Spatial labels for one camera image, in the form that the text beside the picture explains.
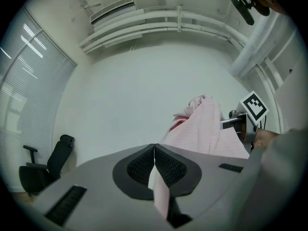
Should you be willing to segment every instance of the white wall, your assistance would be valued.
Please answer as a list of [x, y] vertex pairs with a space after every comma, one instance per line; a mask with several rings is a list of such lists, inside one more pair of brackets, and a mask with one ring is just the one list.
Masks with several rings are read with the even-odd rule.
[[61, 103], [59, 112], [67, 115], [56, 121], [55, 133], [68, 131], [76, 138], [77, 166], [159, 142], [172, 115], [202, 93], [215, 97], [228, 117], [248, 92], [229, 75], [232, 61], [223, 47], [207, 40], [210, 47], [161, 42], [94, 64], [82, 89], [71, 92], [75, 100]]
[[297, 66], [308, 67], [307, 49], [298, 31], [288, 44], [280, 45], [280, 50], [282, 49], [283, 51], [280, 54], [278, 53], [279, 56], [271, 60], [274, 60], [273, 63], [283, 80], [289, 76], [290, 69], [295, 69]]
[[[63, 93], [60, 107], [73, 104], [76, 93], [86, 81], [93, 57], [86, 55], [78, 44], [88, 36], [89, 18], [81, 13], [74, 21], [70, 4], [77, 0], [29, 0], [26, 8], [51, 39], [77, 64]], [[62, 119], [70, 110], [59, 108], [57, 119]], [[63, 133], [58, 133], [55, 122], [53, 146]]]

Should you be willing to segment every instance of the floor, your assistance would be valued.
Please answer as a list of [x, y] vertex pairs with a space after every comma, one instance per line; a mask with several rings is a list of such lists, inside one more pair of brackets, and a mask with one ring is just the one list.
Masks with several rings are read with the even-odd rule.
[[35, 200], [35, 196], [29, 196], [26, 192], [14, 192], [12, 196], [15, 200], [31, 205]]
[[89, 68], [89, 77], [57, 117], [55, 134], [76, 139], [78, 166], [130, 147], [159, 142], [173, 114], [205, 93], [225, 117], [248, 91], [227, 68], [230, 56], [215, 47], [170, 43], [118, 54]]

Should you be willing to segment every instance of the white cable conduit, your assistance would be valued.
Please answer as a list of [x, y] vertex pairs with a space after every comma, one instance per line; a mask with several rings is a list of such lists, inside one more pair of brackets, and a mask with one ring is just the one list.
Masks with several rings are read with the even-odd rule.
[[215, 38], [219, 38], [219, 39], [231, 42], [239, 51], [241, 51], [243, 49], [243, 47], [234, 38], [232, 38], [230, 35], [225, 34], [223, 32], [220, 32], [220, 31], [217, 31], [215, 29], [212, 29], [212, 28], [209, 28], [209, 27], [206, 27], [206, 26], [200, 26], [200, 25], [188, 24], [188, 23], [182, 23], [181, 27], [182, 28], [194, 29], [194, 31], [183, 30], [183, 29], [182, 29], [182, 31], [191, 31], [191, 32], [195, 32], [195, 33], [207, 34], [209, 36], [213, 36]]
[[152, 32], [161, 32], [161, 31], [177, 31], [177, 27], [164, 27], [164, 28], [157, 28], [157, 29], [150, 29], [150, 30], [144, 30], [144, 31], [138, 31], [138, 32], [135, 32], [135, 33], [131, 33], [131, 34], [126, 34], [126, 35], [123, 35], [121, 37], [118, 37], [118, 38], [114, 38], [112, 40], [109, 40], [107, 42], [104, 42], [90, 50], [88, 50], [86, 53], [89, 53], [101, 46], [104, 46], [104, 45], [109, 45], [109, 44], [112, 44], [116, 41], [120, 41], [120, 42], [123, 42], [123, 39], [124, 38], [130, 38], [132, 36], [136, 36], [136, 35], [141, 35], [141, 34], [146, 34], [146, 33], [152, 33]]
[[275, 81], [277, 83], [277, 86], [278, 87], [282, 86], [283, 80], [282, 80], [282, 78], [281, 78], [277, 68], [273, 64], [273, 62], [268, 57], [266, 57], [264, 59], [264, 62], [269, 67], [269, 70], [270, 70], [271, 74], [273, 75], [273, 77], [274, 77], [274, 79], [275, 79]]
[[212, 36], [216, 39], [222, 39], [223, 41], [228, 41], [225, 37], [222, 37], [222, 36], [219, 36], [217, 34], [210, 33], [210, 32], [205, 32], [205, 31], [200, 31], [200, 30], [190, 29], [190, 28], [182, 28], [181, 30], [184, 31], [184, 32], [186, 31], [186, 32], [193, 32], [193, 33], [201, 33], [201, 34], [205, 34], [205, 35], [208, 35], [208, 36]]
[[195, 30], [198, 30], [198, 31], [204, 31], [204, 32], [213, 33], [213, 34], [216, 34], [218, 36], [224, 37], [226, 40], [229, 40], [231, 38], [231, 36], [228, 35], [228, 34], [225, 34], [223, 32], [215, 30], [215, 29], [211, 29], [211, 28], [206, 27], [206, 26], [200, 26], [200, 25], [189, 24], [189, 23], [182, 23], [181, 27], [182, 28], [190, 28], [190, 29], [195, 29]]
[[130, 40], [134, 40], [134, 39], [140, 39], [140, 38], [142, 38], [142, 34], [133, 35], [133, 36], [130, 36], [130, 37], [127, 37], [127, 38], [123, 38], [122, 40], [111, 42], [110, 44], [104, 44], [104, 47], [108, 48], [108, 47], [114, 46], [116, 44], [120, 44], [120, 43], [130, 41]]
[[261, 70], [262, 74], [264, 75], [264, 77], [265, 77], [265, 79], [266, 79], [266, 81], [269, 85], [269, 88], [271, 90], [271, 94], [269, 94], [269, 100], [270, 100], [272, 105], [274, 105], [274, 103], [275, 103], [274, 107], [277, 108], [277, 113], [274, 112], [274, 119], [275, 119], [275, 121], [277, 121], [277, 120], [279, 121], [279, 126], [277, 127], [277, 128], [279, 128], [279, 133], [283, 133], [282, 113], [281, 113], [281, 110], [280, 110], [279, 106], [277, 105], [275, 98], [274, 98], [275, 88], [274, 88], [268, 74], [264, 70], [264, 68], [260, 65], [258, 65], [258, 68]]
[[99, 26], [96, 26], [95, 27], [95, 30], [96, 30], [95, 32], [97, 32], [98, 30], [104, 28], [105, 26], [108, 26], [108, 25], [113, 24], [115, 22], [118, 22], [120, 20], [124, 20], [126, 18], [130, 18], [132, 16], [136, 16], [136, 15], [140, 15], [140, 14], [144, 14], [144, 9], [142, 9], [142, 10], [135, 10], [135, 11], [131, 11], [131, 12], [127, 12], [125, 14], [119, 15], [119, 16], [117, 16], [115, 18], [112, 18], [112, 19], [110, 19], [110, 20], [100, 24]]
[[[259, 66], [257, 66], [257, 67], [255, 68], [255, 70], [256, 70], [257, 74], [259, 75], [259, 77], [260, 77], [260, 79], [261, 79], [261, 82], [262, 82], [262, 84], [263, 84], [263, 86], [264, 86], [264, 88], [265, 88], [265, 91], [266, 91], [266, 94], [267, 94], [267, 96], [268, 96], [268, 98], [269, 98], [269, 102], [270, 102], [271, 107], [277, 107], [276, 102], [275, 102], [275, 99], [274, 99], [274, 96], [273, 96], [273, 94], [272, 94], [272, 92], [271, 92], [271, 90], [270, 90], [270, 85], [269, 85], [269, 83], [267, 82], [267, 80], [266, 80], [266, 78], [265, 78], [263, 72], [260, 70]], [[273, 110], [273, 116], [274, 116], [275, 127], [276, 127], [276, 129], [277, 129], [277, 133], [280, 133], [280, 125], [279, 125], [278, 112], [275, 112], [275, 111]]]
[[267, 33], [267, 29], [270, 27], [271, 17], [262, 16], [254, 29], [248, 43], [245, 45], [244, 49], [241, 51], [239, 56], [235, 59], [232, 66], [229, 68], [229, 73], [232, 76], [238, 75], [248, 64], [250, 57], [255, 53], [257, 47], [260, 45], [264, 36]]
[[84, 52], [86, 52], [86, 51], [92, 49], [93, 47], [95, 47], [97, 45], [102, 46], [102, 43], [107, 41], [107, 40], [110, 40], [114, 37], [120, 36], [122, 34], [130, 33], [130, 32], [133, 32], [133, 31], [139, 31], [139, 30], [143, 30], [143, 29], [156, 28], [156, 27], [177, 27], [177, 25], [178, 24], [176, 22], [159, 22], [159, 23], [147, 23], [147, 24], [127, 27], [127, 28], [124, 28], [122, 30], [116, 31], [114, 33], [108, 34], [108, 35], [94, 41], [93, 43], [89, 44], [88, 46], [86, 46], [82, 50]]
[[[132, 23], [132, 22], [136, 22], [136, 21], [144, 20], [144, 19], [150, 19], [150, 18], [159, 18], [159, 17], [167, 18], [167, 17], [177, 17], [178, 16], [177, 11], [171, 11], [171, 12], [170, 11], [155, 11], [155, 12], [147, 12], [146, 14], [143, 14], [143, 13], [144, 13], [144, 9], [132, 11], [132, 12], [117, 16], [101, 24], [99, 27], [102, 27], [102, 28], [98, 30], [97, 32], [93, 33], [92, 35], [90, 35], [89, 37], [87, 37], [85, 40], [83, 40], [79, 44], [79, 46], [82, 47], [86, 45], [87, 43], [89, 43], [91, 40], [99, 37], [99, 35], [107, 32], [108, 30], [112, 30], [116, 27], [123, 26], [128, 23]], [[217, 21], [215, 19], [211, 19], [206, 16], [193, 14], [193, 13], [181, 13], [181, 16], [185, 18], [199, 20], [201, 22], [212, 23], [214, 25], [217, 25], [221, 28], [226, 29], [228, 32], [230, 32], [233, 36], [235, 36], [242, 43], [247, 43], [248, 41], [244, 35], [236, 31], [232, 27], [226, 25], [225, 23]]]
[[[148, 23], [148, 24], [142, 24], [142, 25], [137, 25], [137, 26], [131, 26], [128, 28], [124, 28], [122, 30], [119, 30], [117, 32], [108, 34], [100, 39], [98, 39], [97, 41], [93, 42], [92, 44], [86, 46], [83, 51], [86, 53], [89, 53], [101, 46], [106, 45], [104, 42], [108, 41], [109, 39], [115, 38], [117, 36], [123, 35], [123, 34], [127, 34], [133, 31], [140, 31], [140, 30], [144, 30], [144, 29], [149, 29], [149, 28], [156, 28], [156, 27], [177, 27], [177, 23], [176, 22], [160, 22], [160, 23]], [[219, 32], [217, 30], [211, 29], [209, 27], [205, 27], [205, 26], [200, 26], [200, 25], [194, 25], [194, 24], [185, 24], [185, 23], [181, 23], [181, 27], [184, 28], [183, 31], [190, 31], [190, 32], [194, 32], [194, 33], [201, 33], [201, 34], [206, 34], [218, 39], [222, 39], [224, 41], [230, 41], [232, 40], [232, 43], [235, 45], [235, 47], [239, 50], [242, 49], [242, 47], [236, 42], [236, 40], [234, 40], [231, 36]]]
[[210, 23], [210, 24], [217, 25], [220, 28], [223, 28], [223, 29], [227, 30], [231, 35], [235, 36], [239, 41], [243, 42], [244, 44], [248, 43], [248, 38], [246, 38], [240, 32], [236, 31], [231, 26], [229, 26], [229, 25], [227, 25], [227, 24], [225, 24], [225, 23], [223, 23], [221, 21], [217, 21], [215, 19], [208, 18], [206, 16], [195, 14], [195, 13], [185, 13], [185, 12], [182, 12], [181, 16], [182, 16], [182, 18], [194, 19], [194, 20], [198, 20], [198, 21], [201, 21], [201, 22], [207, 22], [207, 23]]
[[132, 16], [130, 18], [126, 18], [124, 20], [121, 21], [117, 21], [115, 23], [112, 23], [100, 30], [98, 30], [97, 32], [93, 33], [92, 35], [90, 35], [89, 37], [87, 37], [84, 41], [82, 41], [79, 46], [82, 47], [85, 44], [89, 43], [92, 39], [98, 37], [99, 35], [111, 30], [111, 29], [115, 29], [119, 26], [123, 26], [125, 24], [131, 23], [131, 22], [136, 22], [136, 21], [140, 21], [140, 20], [146, 20], [146, 19], [152, 19], [152, 18], [159, 18], [159, 17], [177, 17], [178, 13], [177, 12], [170, 12], [170, 11], [165, 11], [165, 12], [148, 12], [146, 14], [140, 14], [140, 15], [136, 15], [136, 16]]
[[272, 26], [269, 29], [269, 33], [266, 35], [262, 45], [259, 46], [257, 51], [250, 57], [247, 65], [238, 74], [239, 77], [243, 78], [256, 64], [261, 64], [269, 54], [274, 44], [278, 40], [281, 28], [287, 22], [285, 15], [276, 14]]
[[197, 12], [201, 12], [201, 13], [210, 14], [210, 15], [218, 17], [220, 19], [225, 19], [229, 15], [229, 11], [230, 11], [232, 6], [233, 6], [233, 4], [230, 1], [229, 5], [228, 5], [228, 8], [227, 8], [227, 11], [226, 11], [226, 13], [224, 15], [218, 15], [218, 14], [206, 11], [206, 10], [201, 10], [201, 9], [196, 9], [196, 8], [191, 8], [191, 7], [182, 7], [182, 11], [188, 11], [188, 12], [195, 12], [195, 11], [197, 11]]

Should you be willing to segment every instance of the air conditioner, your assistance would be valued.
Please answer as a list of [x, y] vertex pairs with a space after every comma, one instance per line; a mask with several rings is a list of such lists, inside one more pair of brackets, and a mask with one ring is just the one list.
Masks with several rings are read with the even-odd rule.
[[91, 15], [90, 23], [93, 25], [119, 10], [123, 9], [127, 10], [128, 8], [136, 10], [137, 8], [134, 1], [135, 0], [119, 0], [112, 4], [109, 4], [108, 6], [102, 8], [101, 10]]

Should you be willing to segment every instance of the black office chair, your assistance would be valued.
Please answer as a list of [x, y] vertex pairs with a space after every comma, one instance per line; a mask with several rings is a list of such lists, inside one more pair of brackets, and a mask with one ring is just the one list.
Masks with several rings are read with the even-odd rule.
[[38, 152], [37, 149], [23, 146], [30, 151], [32, 163], [26, 163], [26, 166], [19, 167], [19, 178], [24, 190], [29, 195], [38, 194], [60, 178], [61, 169], [73, 150], [74, 140], [71, 136], [62, 135], [48, 159], [47, 165], [35, 163], [34, 152]]

